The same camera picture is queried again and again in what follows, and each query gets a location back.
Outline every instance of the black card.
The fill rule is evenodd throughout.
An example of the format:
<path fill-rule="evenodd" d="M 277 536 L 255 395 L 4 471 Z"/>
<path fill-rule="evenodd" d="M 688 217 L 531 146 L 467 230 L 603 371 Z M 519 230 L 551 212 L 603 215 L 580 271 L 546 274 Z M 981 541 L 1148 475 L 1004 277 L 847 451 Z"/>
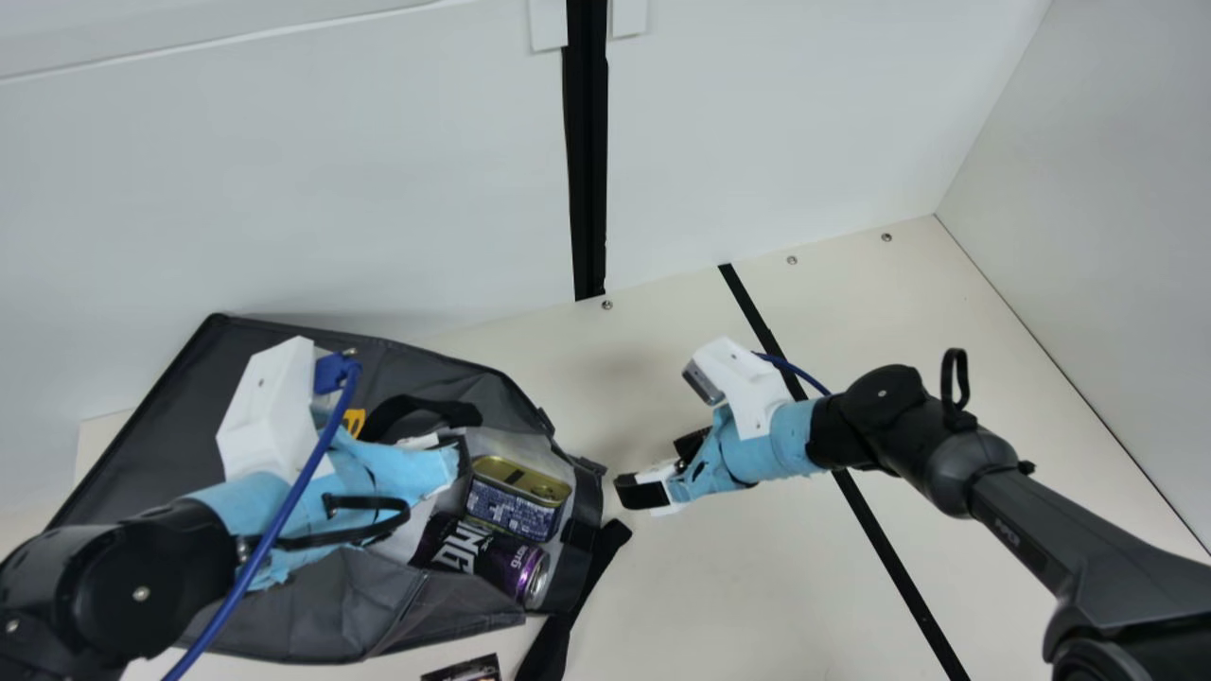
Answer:
<path fill-rule="evenodd" d="M 501 681 L 497 653 L 430 671 L 420 681 Z"/>

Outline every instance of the white backdrop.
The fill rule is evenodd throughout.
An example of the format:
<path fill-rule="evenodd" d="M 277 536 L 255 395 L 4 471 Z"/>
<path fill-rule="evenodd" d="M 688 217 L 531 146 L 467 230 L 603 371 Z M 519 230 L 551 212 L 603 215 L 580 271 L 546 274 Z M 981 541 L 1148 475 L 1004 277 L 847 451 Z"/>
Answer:
<path fill-rule="evenodd" d="M 608 285 L 930 214 L 1049 0 L 653 0 L 609 44 Z"/>
<path fill-rule="evenodd" d="M 1200 0 L 1056 0 L 939 211 L 1204 544 L 1209 32 Z"/>
<path fill-rule="evenodd" d="M 1045 5 L 654 0 L 609 46 L 609 286 L 932 212 Z M 210 311 L 423 337 L 569 299 L 526 6 L 0 79 L 0 505 L 64 493 L 76 423 Z"/>
<path fill-rule="evenodd" d="M 0 76 L 436 1 L 5 0 Z"/>
<path fill-rule="evenodd" d="M 208 313 L 424 336 L 572 299 L 558 84 L 493 0 L 0 85 L 0 503 L 65 493 L 78 422 Z"/>

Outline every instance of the black loop handle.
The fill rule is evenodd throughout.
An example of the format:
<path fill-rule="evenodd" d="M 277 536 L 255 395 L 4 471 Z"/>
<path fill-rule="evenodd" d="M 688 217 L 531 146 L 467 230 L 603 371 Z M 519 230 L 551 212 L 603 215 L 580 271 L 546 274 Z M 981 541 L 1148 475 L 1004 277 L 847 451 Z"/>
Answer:
<path fill-rule="evenodd" d="M 335 494 L 325 494 L 322 498 L 323 508 L 328 511 L 328 517 L 335 515 L 338 509 L 375 511 L 394 510 L 398 513 L 386 520 L 380 520 L 365 527 L 334 530 L 332 532 L 320 532 L 306 537 L 279 537 L 277 542 L 274 543 L 275 549 L 281 549 L 283 551 L 305 551 L 308 549 L 318 549 L 321 546 L 332 546 L 335 544 L 369 542 L 383 537 L 384 534 L 395 532 L 412 517 L 412 508 L 408 505 L 408 502 L 395 497 L 338 497 Z M 247 543 L 249 550 L 252 550 L 260 543 L 260 537 L 248 537 Z"/>
<path fill-rule="evenodd" d="M 483 414 L 467 402 L 425 400 L 412 395 L 388 397 L 366 417 L 366 425 L 358 434 L 363 442 L 379 442 L 392 425 L 413 412 L 432 412 L 446 419 L 450 428 L 483 425 Z"/>
<path fill-rule="evenodd" d="M 959 401 L 954 401 L 952 391 L 955 378 L 959 383 Z M 968 351 L 963 348 L 951 348 L 942 356 L 942 420 L 947 430 L 959 433 L 975 430 L 978 425 L 975 414 L 963 411 L 971 399 L 971 387 L 968 383 Z"/>

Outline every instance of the canned fish tin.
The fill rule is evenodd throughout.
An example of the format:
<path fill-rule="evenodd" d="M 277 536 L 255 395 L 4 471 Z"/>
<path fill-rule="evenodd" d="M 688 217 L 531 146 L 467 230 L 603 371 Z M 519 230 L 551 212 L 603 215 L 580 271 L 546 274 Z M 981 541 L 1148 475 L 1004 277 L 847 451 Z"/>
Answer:
<path fill-rule="evenodd" d="M 412 565 L 477 574 L 534 610 L 546 596 L 551 555 L 517 537 L 436 513 L 425 526 Z"/>
<path fill-rule="evenodd" d="M 570 486 L 500 457 L 481 457 L 471 469 L 467 515 L 532 542 L 551 540 Z"/>

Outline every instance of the black bag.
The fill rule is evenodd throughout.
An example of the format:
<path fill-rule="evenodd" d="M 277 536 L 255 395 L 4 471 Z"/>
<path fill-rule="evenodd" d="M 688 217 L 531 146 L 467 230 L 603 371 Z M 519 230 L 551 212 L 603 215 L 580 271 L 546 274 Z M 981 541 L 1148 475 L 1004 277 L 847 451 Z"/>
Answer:
<path fill-rule="evenodd" d="M 486 433 L 539 442 L 540 456 L 566 467 L 574 493 L 566 502 L 561 532 L 547 544 L 551 585 L 536 610 L 574 614 L 601 527 L 604 469 L 562 452 L 546 414 L 507 376 L 363 336 L 210 316 L 50 527 L 114 522 L 222 482 L 214 433 L 245 365 L 252 354 L 294 336 L 327 350 L 356 349 L 365 371 L 352 407 L 373 411 L 390 397 L 409 404 L 385 429 L 377 419 L 380 441 L 449 424 L 459 418 L 452 410 L 470 405 Z M 424 521 L 414 517 L 409 525 Z M 193 642 L 216 607 L 199 613 L 178 645 Z M 480 577 L 340 549 L 294 572 L 287 584 L 246 597 L 211 649 L 272 662 L 349 663 L 513 626 L 524 618 L 521 605 Z"/>

